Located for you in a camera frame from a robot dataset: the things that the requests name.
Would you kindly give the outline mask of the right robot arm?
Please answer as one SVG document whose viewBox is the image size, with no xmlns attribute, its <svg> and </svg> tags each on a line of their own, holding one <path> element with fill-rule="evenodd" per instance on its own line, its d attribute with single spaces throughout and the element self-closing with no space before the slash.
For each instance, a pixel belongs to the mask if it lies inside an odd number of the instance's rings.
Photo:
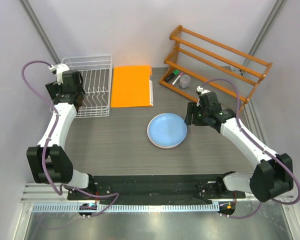
<svg viewBox="0 0 300 240">
<path fill-rule="evenodd" d="M 229 139 L 248 159 L 253 173 L 230 171 L 216 180 L 216 193 L 223 198 L 234 191 L 253 194 L 265 203 L 294 188 L 292 159 L 278 154 L 253 135 L 231 109 L 222 109 L 213 91 L 198 88 L 198 102 L 187 105 L 186 125 L 209 126 Z"/>
</svg>

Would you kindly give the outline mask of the purple plate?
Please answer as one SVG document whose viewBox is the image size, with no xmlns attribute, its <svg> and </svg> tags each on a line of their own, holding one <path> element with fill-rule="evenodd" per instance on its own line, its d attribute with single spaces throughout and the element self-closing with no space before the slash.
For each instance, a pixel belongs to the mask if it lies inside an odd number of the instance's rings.
<svg viewBox="0 0 300 240">
<path fill-rule="evenodd" d="M 154 145 L 154 146 L 157 147 L 157 148 L 166 149 L 166 150 L 168 150 L 168 149 L 174 149 L 176 147 L 179 147 L 179 145 L 173 145 L 173 146 Z"/>
</svg>

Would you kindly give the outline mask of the yellow plate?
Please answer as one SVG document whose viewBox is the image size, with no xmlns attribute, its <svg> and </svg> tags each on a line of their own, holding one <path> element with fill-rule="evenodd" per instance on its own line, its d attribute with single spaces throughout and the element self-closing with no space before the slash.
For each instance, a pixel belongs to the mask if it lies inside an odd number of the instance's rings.
<svg viewBox="0 0 300 240">
<path fill-rule="evenodd" d="M 147 136 L 151 143 L 154 145 L 160 145 L 160 146 L 175 146 L 179 145 L 183 142 L 183 140 L 186 138 L 187 133 L 181 132 L 181 133 L 159 133 L 156 131 L 148 131 Z"/>
</svg>

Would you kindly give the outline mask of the blue plate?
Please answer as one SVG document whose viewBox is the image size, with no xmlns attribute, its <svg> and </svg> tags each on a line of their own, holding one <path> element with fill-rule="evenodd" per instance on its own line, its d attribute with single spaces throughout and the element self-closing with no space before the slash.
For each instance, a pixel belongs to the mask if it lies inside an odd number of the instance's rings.
<svg viewBox="0 0 300 240">
<path fill-rule="evenodd" d="M 147 130 L 158 133 L 177 133 L 188 132 L 187 125 L 182 117 L 174 113 L 162 113 L 158 114 L 151 119 L 147 125 Z"/>
</svg>

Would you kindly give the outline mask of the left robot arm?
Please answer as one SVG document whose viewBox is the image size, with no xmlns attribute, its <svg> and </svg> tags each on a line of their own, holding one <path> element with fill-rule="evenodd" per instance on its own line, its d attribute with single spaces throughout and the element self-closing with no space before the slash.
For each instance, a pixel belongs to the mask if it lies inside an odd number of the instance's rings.
<svg viewBox="0 0 300 240">
<path fill-rule="evenodd" d="M 58 195 L 62 195 L 62 187 L 76 190 L 90 200 L 97 192 L 92 175 L 75 170 L 64 150 L 70 126 L 85 96 L 82 74 L 70 69 L 54 70 L 54 74 L 57 80 L 46 84 L 53 110 L 51 120 L 38 144 L 27 149 L 26 157 L 36 183 L 50 185 Z"/>
</svg>

